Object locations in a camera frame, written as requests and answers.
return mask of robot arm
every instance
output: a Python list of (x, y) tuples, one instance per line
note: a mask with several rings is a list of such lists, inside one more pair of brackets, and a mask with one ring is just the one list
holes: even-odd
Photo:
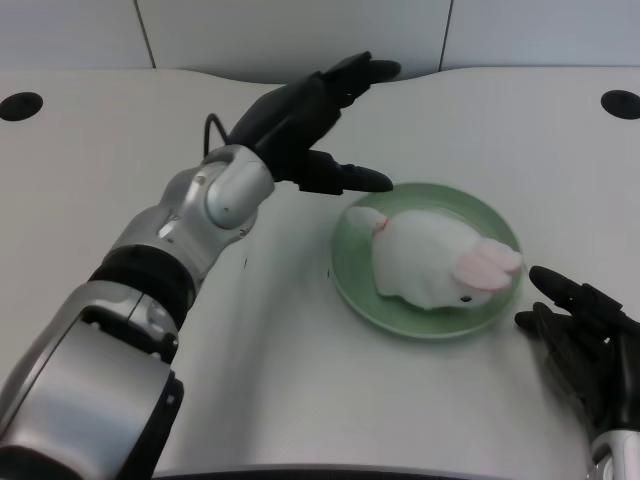
[(394, 62), (349, 58), (264, 95), (228, 145), (177, 174), (137, 215), (15, 367), (0, 394), (0, 478), (150, 478), (183, 395), (178, 332), (222, 250), (289, 180), (300, 190), (386, 191), (384, 175), (311, 151)]
[(591, 285), (539, 266), (529, 278), (569, 313), (535, 303), (515, 321), (542, 340), (551, 372), (584, 408), (595, 464), (587, 479), (640, 478), (640, 323)]

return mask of rabbit ear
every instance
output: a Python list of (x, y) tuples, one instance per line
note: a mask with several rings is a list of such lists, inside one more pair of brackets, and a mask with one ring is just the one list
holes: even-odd
[(511, 277), (475, 251), (465, 253), (456, 262), (453, 278), (483, 292), (500, 292), (511, 285)]
[(474, 251), (510, 275), (516, 274), (522, 265), (522, 254), (492, 238), (483, 238)]
[(347, 210), (347, 220), (352, 225), (365, 227), (372, 232), (384, 228), (389, 218), (371, 207), (351, 207)]

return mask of stuffed rabbit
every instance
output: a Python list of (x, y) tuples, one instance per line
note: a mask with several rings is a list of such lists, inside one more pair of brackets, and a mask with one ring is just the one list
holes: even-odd
[(347, 219), (373, 234), (378, 293), (424, 309), (484, 305), (509, 288), (522, 265), (509, 246), (438, 212), (407, 210), (388, 218), (373, 208), (351, 207)]

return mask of ceramic plate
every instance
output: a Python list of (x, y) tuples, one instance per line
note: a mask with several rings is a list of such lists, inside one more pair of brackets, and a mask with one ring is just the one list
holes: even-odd
[[(362, 197), (354, 205), (373, 207), (387, 216), (404, 210), (435, 210), (458, 218), (481, 235), (521, 252), (518, 239), (498, 213), (477, 198), (443, 185), (406, 183), (392, 192)], [(352, 227), (344, 214), (338, 221), (331, 250), (332, 278), (347, 302), (376, 325), (415, 338), (451, 338), (475, 332), (499, 319), (515, 299), (522, 280), (473, 309), (423, 310), (400, 297), (378, 295), (371, 265), (371, 235)]]

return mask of white table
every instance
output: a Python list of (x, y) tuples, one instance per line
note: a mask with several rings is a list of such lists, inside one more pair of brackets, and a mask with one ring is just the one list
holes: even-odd
[[(45, 102), (0, 122), (0, 381), (129, 219), (200, 161), (206, 114), (231, 127), (271, 88), (162, 70), (0, 75), (0, 99)], [(612, 89), (640, 92), (640, 69), (439, 73), (373, 88), (318, 148), (478, 196), (528, 264), (591, 282), (640, 318), (640, 121), (604, 112)], [(181, 331), (186, 394), (158, 471), (346, 463), (583, 478), (582, 428), (510, 318), (428, 343), (341, 300), (329, 239), (356, 197), (281, 184), (222, 255)], [(527, 284), (518, 308), (541, 298)]]

